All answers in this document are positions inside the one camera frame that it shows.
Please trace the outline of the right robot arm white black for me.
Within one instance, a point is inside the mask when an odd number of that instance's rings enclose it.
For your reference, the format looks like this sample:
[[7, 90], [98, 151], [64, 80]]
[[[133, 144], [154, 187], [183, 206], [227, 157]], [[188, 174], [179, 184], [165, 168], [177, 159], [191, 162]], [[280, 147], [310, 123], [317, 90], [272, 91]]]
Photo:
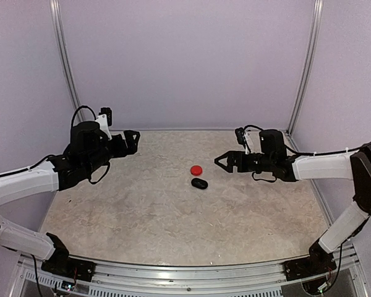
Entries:
[[327, 254], [355, 236], [371, 217], [371, 142], [334, 152], [297, 152], [284, 143], [281, 131], [262, 129], [258, 135], [261, 151], [256, 153], [251, 150], [252, 140], [245, 127], [236, 129], [235, 134], [244, 149], [230, 150], [214, 160], [228, 173], [271, 173], [274, 180], [289, 183], [310, 179], [353, 182], [352, 203], [310, 247], [311, 256], [304, 261], [307, 273], [318, 274], [328, 264]]

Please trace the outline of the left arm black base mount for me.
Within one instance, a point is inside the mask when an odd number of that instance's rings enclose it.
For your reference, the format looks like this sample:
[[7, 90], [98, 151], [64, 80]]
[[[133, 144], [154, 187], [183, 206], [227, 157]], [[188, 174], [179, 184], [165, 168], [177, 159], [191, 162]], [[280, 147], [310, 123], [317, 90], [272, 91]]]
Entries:
[[56, 235], [51, 233], [46, 235], [53, 242], [54, 252], [51, 257], [43, 261], [41, 269], [62, 277], [91, 282], [96, 264], [71, 257], [64, 243]]

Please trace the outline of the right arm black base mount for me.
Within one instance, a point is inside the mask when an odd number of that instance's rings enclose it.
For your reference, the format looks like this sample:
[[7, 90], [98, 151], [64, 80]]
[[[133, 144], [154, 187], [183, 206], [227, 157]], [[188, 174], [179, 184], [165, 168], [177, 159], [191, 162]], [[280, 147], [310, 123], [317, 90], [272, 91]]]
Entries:
[[299, 259], [287, 260], [283, 263], [287, 281], [313, 277], [337, 268], [333, 253], [327, 253], [318, 243], [309, 247], [309, 254]]

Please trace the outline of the red earbud charging case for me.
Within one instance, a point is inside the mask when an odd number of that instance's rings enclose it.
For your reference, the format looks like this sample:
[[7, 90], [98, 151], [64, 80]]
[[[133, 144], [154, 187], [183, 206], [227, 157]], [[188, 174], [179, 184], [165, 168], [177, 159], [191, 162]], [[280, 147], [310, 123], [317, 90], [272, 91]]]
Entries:
[[190, 173], [194, 176], [200, 176], [203, 173], [203, 168], [199, 165], [194, 165], [190, 168]]

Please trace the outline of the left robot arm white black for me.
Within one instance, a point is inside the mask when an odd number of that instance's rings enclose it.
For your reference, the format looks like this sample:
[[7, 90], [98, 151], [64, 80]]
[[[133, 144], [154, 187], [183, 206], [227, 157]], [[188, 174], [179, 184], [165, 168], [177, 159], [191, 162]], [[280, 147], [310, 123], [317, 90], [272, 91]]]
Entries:
[[[140, 133], [124, 131], [111, 135], [106, 120], [99, 116], [72, 126], [70, 143], [61, 155], [45, 157], [39, 164], [0, 174], [0, 206], [44, 192], [70, 189], [87, 180], [113, 158], [137, 152]], [[0, 246], [26, 252], [50, 263], [61, 275], [74, 269], [74, 261], [64, 243], [51, 233], [38, 233], [0, 215]]]

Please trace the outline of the black earbud charging case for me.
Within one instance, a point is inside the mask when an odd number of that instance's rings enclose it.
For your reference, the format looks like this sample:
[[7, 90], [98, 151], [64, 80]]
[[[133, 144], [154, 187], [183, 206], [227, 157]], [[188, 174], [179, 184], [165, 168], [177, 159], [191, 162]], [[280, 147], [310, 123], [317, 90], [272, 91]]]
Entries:
[[208, 188], [208, 182], [200, 178], [193, 178], [191, 180], [191, 185], [193, 187], [196, 187], [197, 189], [202, 189], [202, 190], [205, 190]]

